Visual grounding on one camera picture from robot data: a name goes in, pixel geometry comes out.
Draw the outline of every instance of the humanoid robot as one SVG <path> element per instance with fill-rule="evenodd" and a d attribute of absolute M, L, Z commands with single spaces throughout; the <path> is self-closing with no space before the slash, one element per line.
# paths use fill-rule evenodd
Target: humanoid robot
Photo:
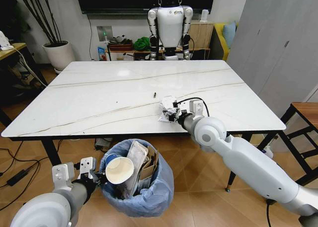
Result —
<path fill-rule="evenodd" d="M 173 1 L 158 0 L 159 7 L 148 11 L 148 24 L 151 31 L 150 60 L 158 60 L 159 40 L 164 46 L 164 60 L 178 60 L 175 49 L 179 43 L 182 45 L 183 58 L 190 59 L 188 34 L 193 9 L 189 6 L 182 6 L 182 0 L 178 0 L 179 6 L 175 6 Z"/>

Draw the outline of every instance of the blue pillow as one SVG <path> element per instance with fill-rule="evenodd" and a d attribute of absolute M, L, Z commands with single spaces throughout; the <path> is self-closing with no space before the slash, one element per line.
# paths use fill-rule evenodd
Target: blue pillow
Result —
<path fill-rule="evenodd" d="M 231 48 L 234 36 L 235 36 L 235 30 L 237 28 L 237 25 L 235 22 L 232 22 L 230 24 L 224 25 L 223 27 L 223 36 L 225 38 L 225 41 L 227 42 L 227 46 Z"/>

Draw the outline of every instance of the crumpled paper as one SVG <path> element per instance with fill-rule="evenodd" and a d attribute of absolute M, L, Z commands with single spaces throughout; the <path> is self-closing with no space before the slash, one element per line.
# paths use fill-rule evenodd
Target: crumpled paper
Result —
<path fill-rule="evenodd" d="M 173 107 L 173 103 L 176 101 L 176 97 L 170 95 L 170 96 L 165 96 L 162 101 L 160 102 L 160 107 L 162 108 L 162 112 L 158 121 L 160 122 L 170 122 L 169 121 L 169 115 L 177 113 L 177 108 Z"/>

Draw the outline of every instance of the plastic bag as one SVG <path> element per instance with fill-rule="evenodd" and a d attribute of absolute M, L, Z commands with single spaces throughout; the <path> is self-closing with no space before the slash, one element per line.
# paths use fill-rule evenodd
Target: plastic bag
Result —
<path fill-rule="evenodd" d="M 133 140 L 137 140 L 144 146 L 153 146 L 144 140 L 129 139 L 116 144 L 102 158 L 99 171 L 105 169 L 105 159 L 107 154 L 117 153 L 121 156 L 127 156 Z M 131 199 L 121 200 L 115 196 L 114 185 L 108 183 L 101 187 L 104 197 L 118 211 L 131 217 L 156 217 L 160 216 L 171 204 L 173 200 L 174 183 L 173 173 L 168 163 L 159 154 L 158 167 L 153 174 L 149 189 L 142 189 L 140 195 Z"/>

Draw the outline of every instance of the paper cup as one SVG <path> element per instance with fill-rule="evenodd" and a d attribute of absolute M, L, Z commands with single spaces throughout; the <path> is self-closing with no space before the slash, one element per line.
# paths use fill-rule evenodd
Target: paper cup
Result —
<path fill-rule="evenodd" d="M 127 157 L 113 153 L 106 158 L 105 162 L 105 175 L 112 184 L 123 183 L 134 172 L 134 164 Z"/>

